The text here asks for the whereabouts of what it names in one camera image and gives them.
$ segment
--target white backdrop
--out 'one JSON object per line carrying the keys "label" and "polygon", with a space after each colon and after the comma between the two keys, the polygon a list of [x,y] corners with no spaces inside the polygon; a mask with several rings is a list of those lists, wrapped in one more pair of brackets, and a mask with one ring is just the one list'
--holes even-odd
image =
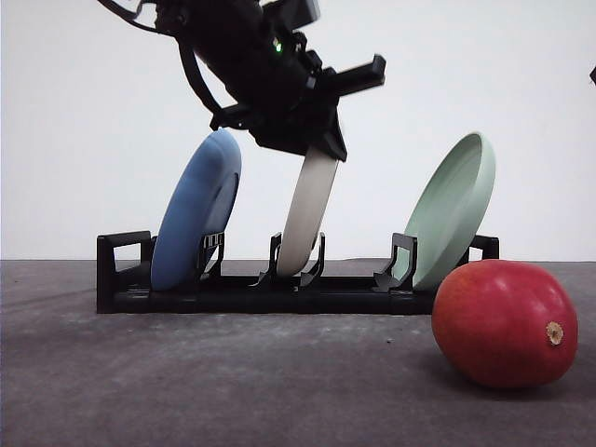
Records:
{"label": "white backdrop", "polygon": [[[498,163],[481,233],[511,259],[596,260],[596,2],[319,5],[304,31],[326,65],[387,59],[384,87],[340,103],[348,161],[323,222],[329,257],[387,256],[434,169],[477,129]],[[2,258],[93,259],[98,234],[156,232],[210,132],[175,42],[93,0],[2,8]],[[243,176],[227,257],[264,258],[301,158],[235,136]]]}

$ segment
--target gray table surface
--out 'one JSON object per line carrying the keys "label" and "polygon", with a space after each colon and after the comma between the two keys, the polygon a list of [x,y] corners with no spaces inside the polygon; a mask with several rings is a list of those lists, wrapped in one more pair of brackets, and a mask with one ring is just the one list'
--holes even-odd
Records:
{"label": "gray table surface", "polygon": [[593,446],[596,263],[543,265],[576,304],[576,362],[499,392],[450,367],[428,316],[96,315],[94,262],[2,262],[3,445]]}

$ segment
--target dish rack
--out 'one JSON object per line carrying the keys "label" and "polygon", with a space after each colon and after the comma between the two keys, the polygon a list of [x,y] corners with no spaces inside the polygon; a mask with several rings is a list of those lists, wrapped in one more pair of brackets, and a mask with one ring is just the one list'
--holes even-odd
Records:
{"label": "dish rack", "polygon": [[[115,249],[141,245],[138,264],[116,270]],[[281,233],[271,237],[268,268],[258,275],[223,275],[225,234],[201,238],[193,278],[169,291],[151,289],[151,259],[156,237],[149,231],[120,233],[97,238],[97,313],[293,313],[428,315],[436,291],[413,289],[416,237],[394,233],[391,258],[372,276],[327,276],[325,235],[318,235],[318,258],[300,276],[277,276]],[[458,265],[469,262],[470,248],[482,259],[498,259],[497,237],[475,236]],[[408,252],[404,276],[392,276],[398,250]],[[217,250],[217,259],[208,262]]]}

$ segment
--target mint green plate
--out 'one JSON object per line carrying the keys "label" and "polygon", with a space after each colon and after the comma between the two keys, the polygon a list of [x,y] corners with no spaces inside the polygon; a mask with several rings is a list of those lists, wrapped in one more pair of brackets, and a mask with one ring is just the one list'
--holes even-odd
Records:
{"label": "mint green plate", "polygon": [[[418,238],[415,290],[435,290],[457,266],[488,207],[494,172],[493,148],[480,133],[464,137],[437,168],[404,231]],[[407,272],[408,255],[398,250],[394,278]]]}

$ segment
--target green led light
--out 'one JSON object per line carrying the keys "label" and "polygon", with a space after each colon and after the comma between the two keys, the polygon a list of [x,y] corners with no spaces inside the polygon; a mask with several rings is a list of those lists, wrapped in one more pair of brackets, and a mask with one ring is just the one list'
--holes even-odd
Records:
{"label": "green led light", "polygon": [[276,49],[277,53],[280,53],[281,51],[283,51],[283,46],[281,45],[281,42],[279,42],[277,38],[273,39],[273,48]]}

